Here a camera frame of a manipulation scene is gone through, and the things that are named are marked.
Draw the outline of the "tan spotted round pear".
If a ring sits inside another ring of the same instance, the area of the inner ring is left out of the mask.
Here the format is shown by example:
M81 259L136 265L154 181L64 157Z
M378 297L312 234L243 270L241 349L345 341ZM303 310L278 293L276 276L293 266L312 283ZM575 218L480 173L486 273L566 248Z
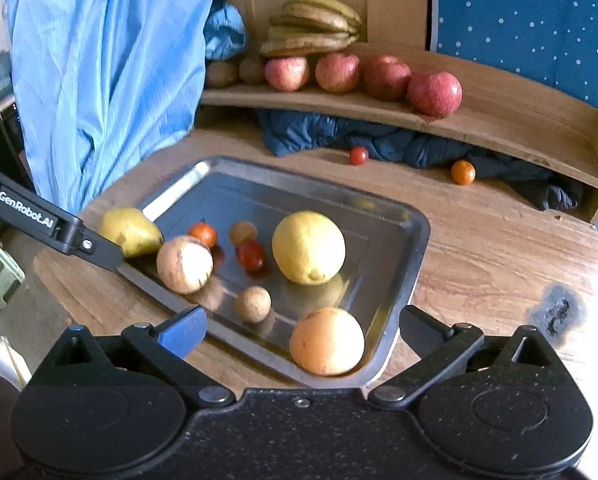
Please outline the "tan spotted round pear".
M210 249L195 237L182 235L163 244L157 252L157 273L165 287L182 295L207 283L213 271Z

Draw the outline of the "small brown longan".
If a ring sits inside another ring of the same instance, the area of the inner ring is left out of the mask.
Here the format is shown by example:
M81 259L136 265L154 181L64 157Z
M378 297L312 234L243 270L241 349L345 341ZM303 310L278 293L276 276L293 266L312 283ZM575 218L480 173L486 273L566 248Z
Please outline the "small brown longan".
M258 230L256 226L249 221L236 222L229 229L229 240L234 247L239 247L247 242L256 240Z
M242 321L257 324L270 313L271 305L270 293L262 286L252 286L236 297L234 308Z

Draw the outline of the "small orange tangerine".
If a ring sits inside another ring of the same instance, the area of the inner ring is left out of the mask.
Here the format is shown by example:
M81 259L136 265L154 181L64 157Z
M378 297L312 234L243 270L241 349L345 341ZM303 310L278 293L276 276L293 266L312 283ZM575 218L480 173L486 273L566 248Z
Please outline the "small orange tangerine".
M451 167L452 180L457 185L470 185L477 177L476 168L467 160L458 160Z
M209 249L214 248L218 242L217 231L207 222L200 221L194 223L187 231L189 236L196 238Z

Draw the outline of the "round orange-tan fruit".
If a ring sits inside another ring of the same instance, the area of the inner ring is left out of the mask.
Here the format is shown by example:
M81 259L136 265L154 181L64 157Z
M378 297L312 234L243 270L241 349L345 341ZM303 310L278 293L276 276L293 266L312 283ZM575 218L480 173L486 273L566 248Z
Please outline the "round orange-tan fruit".
M317 376L348 373L359 364L364 350L360 323L335 307L323 307L301 318L289 338L293 362Z

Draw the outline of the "red cherry tomato front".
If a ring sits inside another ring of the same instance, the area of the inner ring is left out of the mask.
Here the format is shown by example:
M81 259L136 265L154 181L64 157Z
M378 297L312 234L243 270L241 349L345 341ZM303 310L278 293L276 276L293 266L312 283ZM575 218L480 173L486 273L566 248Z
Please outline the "red cherry tomato front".
M259 272L265 267L267 255L256 240L246 240L236 249L239 264L249 272Z

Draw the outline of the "red cherry tomato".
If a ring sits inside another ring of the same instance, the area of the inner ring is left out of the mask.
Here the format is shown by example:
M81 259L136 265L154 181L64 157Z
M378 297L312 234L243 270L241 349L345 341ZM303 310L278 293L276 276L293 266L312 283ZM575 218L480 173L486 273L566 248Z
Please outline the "red cherry tomato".
M369 160L369 151L363 146L354 146L349 151L349 161L353 166L362 166Z
M265 267L267 255L256 240L246 240L236 249L239 264L249 272L259 272Z

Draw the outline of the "large yellow lemon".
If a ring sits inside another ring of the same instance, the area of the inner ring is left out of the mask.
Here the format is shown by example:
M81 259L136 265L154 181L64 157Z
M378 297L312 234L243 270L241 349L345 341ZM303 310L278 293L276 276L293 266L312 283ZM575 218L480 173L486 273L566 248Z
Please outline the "large yellow lemon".
M312 286L330 281L346 259L346 242L337 224L316 211L285 217L274 230L272 254L291 282Z

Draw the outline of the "red cherry tomato back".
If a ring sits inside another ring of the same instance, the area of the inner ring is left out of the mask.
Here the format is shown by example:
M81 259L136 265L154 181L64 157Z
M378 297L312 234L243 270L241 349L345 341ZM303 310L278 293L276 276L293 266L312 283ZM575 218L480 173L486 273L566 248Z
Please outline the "red cherry tomato back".
M353 166L362 166L369 160L369 151L363 146L354 146L349 151L349 161Z

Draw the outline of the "light blue cloth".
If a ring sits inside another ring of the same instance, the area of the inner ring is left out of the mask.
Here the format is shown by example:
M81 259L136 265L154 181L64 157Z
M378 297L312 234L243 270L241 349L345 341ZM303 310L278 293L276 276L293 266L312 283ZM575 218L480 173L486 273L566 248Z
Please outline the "light blue cloth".
M37 193L69 212L194 124L206 65L243 53L227 0L5 0Z

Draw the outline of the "brown kiwi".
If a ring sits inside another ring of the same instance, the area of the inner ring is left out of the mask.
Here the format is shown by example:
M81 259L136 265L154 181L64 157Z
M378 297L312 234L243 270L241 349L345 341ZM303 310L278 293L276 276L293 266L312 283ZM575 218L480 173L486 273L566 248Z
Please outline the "brown kiwi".
M259 86L264 83L264 62L259 55L246 56L238 66L238 77L244 84Z
M212 61L206 67L205 86L220 89L235 84L238 80L238 67L227 61Z

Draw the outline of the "brown kiwi right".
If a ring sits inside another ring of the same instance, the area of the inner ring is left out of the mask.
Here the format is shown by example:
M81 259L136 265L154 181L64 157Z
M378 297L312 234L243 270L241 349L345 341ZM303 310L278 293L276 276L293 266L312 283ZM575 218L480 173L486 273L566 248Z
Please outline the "brown kiwi right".
M238 66L238 77L244 84L259 86L264 83L264 62L259 55L246 56Z

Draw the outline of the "red apple far right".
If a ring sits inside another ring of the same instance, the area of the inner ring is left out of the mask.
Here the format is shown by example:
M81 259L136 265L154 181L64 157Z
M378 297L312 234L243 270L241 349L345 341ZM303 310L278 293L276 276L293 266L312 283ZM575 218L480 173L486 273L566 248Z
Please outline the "red apple far right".
M448 117L462 105L463 88L449 72L415 73L407 87L406 99L421 114Z

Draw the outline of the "red apple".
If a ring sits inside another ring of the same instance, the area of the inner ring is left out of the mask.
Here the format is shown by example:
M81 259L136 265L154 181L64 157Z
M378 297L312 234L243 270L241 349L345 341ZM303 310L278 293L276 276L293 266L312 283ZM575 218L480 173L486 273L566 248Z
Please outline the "red apple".
M415 73L407 87L406 99L421 114L448 117L462 105L463 88L449 72Z
M277 91L294 92L301 89L310 78L307 58L271 58L264 66L264 78Z
M397 102L404 98L412 79L412 70L399 58L379 55L362 65L362 86L374 99Z
M360 82L361 61L354 54L328 53L315 66L317 85L329 93L347 93Z

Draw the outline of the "curved wooden shelf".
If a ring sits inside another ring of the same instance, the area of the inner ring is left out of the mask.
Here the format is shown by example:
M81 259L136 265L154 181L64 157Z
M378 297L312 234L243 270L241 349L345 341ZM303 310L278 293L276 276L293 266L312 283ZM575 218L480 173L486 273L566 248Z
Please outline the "curved wooden shelf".
M379 122L489 148L589 186L591 194L576 213L588 222L598 221L597 108L539 82L463 58L364 42L352 44L349 51L362 61L393 55L416 73L445 70L462 85L462 104L448 118L429 119L404 104L381 102L362 92L329 94L313 84L297 92L234 84L205 90L201 102Z

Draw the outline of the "bunch of ripe bananas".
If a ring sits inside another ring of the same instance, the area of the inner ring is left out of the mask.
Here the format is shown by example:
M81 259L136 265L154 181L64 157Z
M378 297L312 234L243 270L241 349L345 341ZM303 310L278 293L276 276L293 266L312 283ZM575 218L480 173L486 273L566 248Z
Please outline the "bunch of ripe bananas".
M269 17L264 58L291 58L346 50L360 37L363 21L339 0L289 0Z

